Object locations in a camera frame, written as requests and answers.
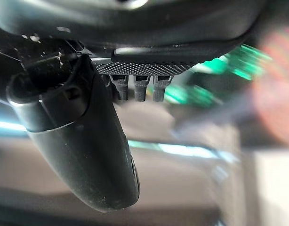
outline black plastic housing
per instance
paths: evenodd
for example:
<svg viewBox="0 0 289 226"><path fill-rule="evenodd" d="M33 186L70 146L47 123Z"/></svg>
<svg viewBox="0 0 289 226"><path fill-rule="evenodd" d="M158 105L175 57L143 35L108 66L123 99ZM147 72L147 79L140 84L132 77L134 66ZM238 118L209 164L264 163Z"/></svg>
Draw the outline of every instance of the black plastic housing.
<svg viewBox="0 0 289 226"><path fill-rule="evenodd" d="M51 168L83 202L101 212L137 202L139 182L127 139L87 55L64 84L37 90L20 74L7 95Z"/></svg>
<svg viewBox="0 0 289 226"><path fill-rule="evenodd" d="M96 57L114 62L194 65L241 45L267 2L1 0L0 28L80 40Z"/></svg>

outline blurred background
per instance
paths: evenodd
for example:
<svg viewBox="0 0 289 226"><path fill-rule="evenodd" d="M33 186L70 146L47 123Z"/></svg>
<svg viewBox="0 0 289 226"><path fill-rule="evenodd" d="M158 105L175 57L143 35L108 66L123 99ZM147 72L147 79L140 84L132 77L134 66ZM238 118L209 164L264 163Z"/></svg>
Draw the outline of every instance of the blurred background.
<svg viewBox="0 0 289 226"><path fill-rule="evenodd" d="M245 44L175 76L163 103L152 84L143 103L133 84L114 100L141 193L112 213L44 161L5 97L22 67L0 55L0 225L289 226L289 1L274 5Z"/></svg>

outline green light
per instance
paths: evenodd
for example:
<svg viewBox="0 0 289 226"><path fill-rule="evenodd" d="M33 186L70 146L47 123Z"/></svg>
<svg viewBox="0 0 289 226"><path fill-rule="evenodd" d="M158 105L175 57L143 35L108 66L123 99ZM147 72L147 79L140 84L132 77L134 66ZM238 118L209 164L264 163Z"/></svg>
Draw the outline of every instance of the green light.
<svg viewBox="0 0 289 226"><path fill-rule="evenodd" d="M210 107L214 103L213 94L199 86L168 86L164 99L170 103L190 104L200 107Z"/></svg>
<svg viewBox="0 0 289 226"><path fill-rule="evenodd" d="M261 63L271 60L262 51L248 45L241 45L228 54L197 64L190 70L210 74L223 74L228 70L244 79L252 80L254 76L262 74Z"/></svg>

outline textured grille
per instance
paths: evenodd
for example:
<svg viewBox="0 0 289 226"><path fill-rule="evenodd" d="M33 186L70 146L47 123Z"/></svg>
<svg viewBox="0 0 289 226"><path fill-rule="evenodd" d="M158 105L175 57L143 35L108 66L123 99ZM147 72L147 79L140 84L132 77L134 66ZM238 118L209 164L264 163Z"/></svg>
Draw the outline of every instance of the textured grille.
<svg viewBox="0 0 289 226"><path fill-rule="evenodd" d="M135 63L95 64L100 74L110 75L178 75L190 69L191 65L153 65Z"/></svg>

